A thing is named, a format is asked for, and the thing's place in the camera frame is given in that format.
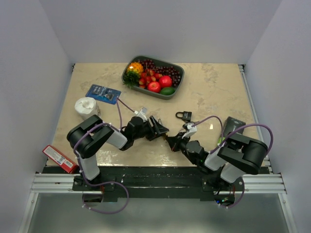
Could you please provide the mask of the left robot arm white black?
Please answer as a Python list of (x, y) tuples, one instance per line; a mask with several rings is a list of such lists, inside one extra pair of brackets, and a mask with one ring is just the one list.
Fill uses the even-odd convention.
[(137, 139), (146, 138), (153, 141), (168, 132), (169, 129), (153, 116), (148, 119), (134, 116), (126, 126), (117, 130), (110, 123), (103, 122), (99, 116), (92, 115), (71, 129), (67, 134), (67, 140), (77, 156), (84, 186), (89, 190), (96, 190), (101, 184), (96, 153), (105, 143), (125, 151), (132, 147)]

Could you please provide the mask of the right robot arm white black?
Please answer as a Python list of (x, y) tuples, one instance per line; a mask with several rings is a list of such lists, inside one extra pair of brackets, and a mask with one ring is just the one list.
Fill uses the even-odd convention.
[(257, 175), (268, 147), (262, 141), (236, 133), (214, 152), (207, 152), (199, 141), (191, 141), (183, 133), (166, 137), (171, 151), (180, 151), (202, 172), (218, 173), (216, 184), (227, 191), (244, 174)]

